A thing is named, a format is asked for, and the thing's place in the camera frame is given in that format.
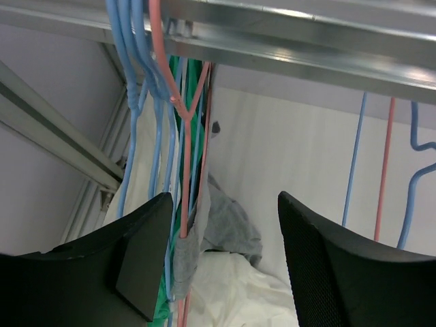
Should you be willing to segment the pink wire hanger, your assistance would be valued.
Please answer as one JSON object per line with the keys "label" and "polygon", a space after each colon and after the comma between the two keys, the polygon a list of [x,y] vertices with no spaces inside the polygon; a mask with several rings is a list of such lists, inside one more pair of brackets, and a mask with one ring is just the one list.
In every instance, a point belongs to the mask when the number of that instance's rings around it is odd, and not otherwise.
{"label": "pink wire hanger", "polygon": [[386,139],[384,143],[384,157],[383,157],[383,163],[382,163],[382,169],[381,169],[381,179],[380,179],[380,185],[379,185],[379,197],[378,197],[378,203],[377,203],[377,214],[376,214],[376,221],[375,221],[375,230],[373,239],[374,241],[378,242],[380,237],[380,230],[382,225],[382,212],[383,212],[383,206],[384,206],[384,195],[385,195],[385,189],[386,189],[386,179],[387,179],[387,171],[388,171],[388,161],[389,161],[389,155],[390,155],[390,143],[391,143],[391,137],[392,137],[392,126],[394,123],[394,113],[396,108],[396,99],[394,97],[390,98],[390,107],[389,107],[389,113],[388,113],[388,122],[387,122],[387,128],[386,128]]}

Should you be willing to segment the aluminium hanging rail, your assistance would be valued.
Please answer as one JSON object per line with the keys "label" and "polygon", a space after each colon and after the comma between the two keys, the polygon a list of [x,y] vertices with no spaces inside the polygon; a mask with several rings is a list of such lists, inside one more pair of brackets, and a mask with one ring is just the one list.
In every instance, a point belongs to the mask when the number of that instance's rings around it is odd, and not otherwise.
{"label": "aluminium hanging rail", "polygon": [[225,1],[163,1],[173,55],[435,103],[435,37]]}

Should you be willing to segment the light blue wire hanger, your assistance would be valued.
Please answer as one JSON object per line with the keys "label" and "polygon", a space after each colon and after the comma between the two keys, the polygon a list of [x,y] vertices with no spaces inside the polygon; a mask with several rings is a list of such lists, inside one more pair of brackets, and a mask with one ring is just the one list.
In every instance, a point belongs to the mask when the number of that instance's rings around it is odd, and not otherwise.
{"label": "light blue wire hanger", "polygon": [[[390,98],[364,93],[346,148],[347,186],[340,224],[373,239]],[[435,255],[435,130],[426,107],[396,99],[378,242]]]}

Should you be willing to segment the left aluminium frame post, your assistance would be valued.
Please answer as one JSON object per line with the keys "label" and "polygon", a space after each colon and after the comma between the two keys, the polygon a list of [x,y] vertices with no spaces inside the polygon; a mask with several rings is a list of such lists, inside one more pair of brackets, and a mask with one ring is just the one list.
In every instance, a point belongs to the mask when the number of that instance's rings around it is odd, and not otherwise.
{"label": "left aluminium frame post", "polygon": [[45,252],[101,225],[128,116],[109,47],[1,47],[2,252]]}

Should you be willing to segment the white garment pile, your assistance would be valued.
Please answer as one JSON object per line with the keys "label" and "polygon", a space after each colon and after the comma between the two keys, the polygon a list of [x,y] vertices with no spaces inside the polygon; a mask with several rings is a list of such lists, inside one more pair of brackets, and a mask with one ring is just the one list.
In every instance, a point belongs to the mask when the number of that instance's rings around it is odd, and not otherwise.
{"label": "white garment pile", "polygon": [[283,101],[219,88],[211,120],[220,131],[208,143],[206,176],[246,211],[262,238],[262,259],[252,266],[241,254],[200,254],[191,284],[188,326],[296,326],[278,216],[278,195],[288,185],[280,154],[289,112]]}

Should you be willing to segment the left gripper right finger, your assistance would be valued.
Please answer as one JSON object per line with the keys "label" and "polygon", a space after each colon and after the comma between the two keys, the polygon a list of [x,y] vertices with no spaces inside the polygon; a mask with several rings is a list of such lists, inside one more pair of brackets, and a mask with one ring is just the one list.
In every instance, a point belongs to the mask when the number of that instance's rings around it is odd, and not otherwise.
{"label": "left gripper right finger", "polygon": [[435,325],[435,257],[369,240],[285,191],[278,214],[299,326]]}

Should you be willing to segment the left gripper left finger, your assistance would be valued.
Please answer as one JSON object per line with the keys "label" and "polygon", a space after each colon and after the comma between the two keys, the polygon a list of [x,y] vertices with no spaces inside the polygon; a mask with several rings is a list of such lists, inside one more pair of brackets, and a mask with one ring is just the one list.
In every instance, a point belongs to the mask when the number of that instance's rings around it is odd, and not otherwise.
{"label": "left gripper left finger", "polygon": [[146,326],[172,218],[161,193],[47,253],[1,256],[2,326]]}

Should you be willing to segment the bundle of coloured hangers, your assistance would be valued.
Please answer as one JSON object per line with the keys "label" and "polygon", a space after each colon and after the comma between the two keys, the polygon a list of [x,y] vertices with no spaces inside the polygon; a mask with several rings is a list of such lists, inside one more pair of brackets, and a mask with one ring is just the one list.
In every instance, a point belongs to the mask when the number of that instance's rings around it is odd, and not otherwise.
{"label": "bundle of coloured hangers", "polygon": [[185,326],[205,222],[201,204],[212,65],[173,59],[164,47],[158,1],[108,1],[130,110],[127,163],[105,216],[124,217],[160,192],[173,198],[153,326]]}

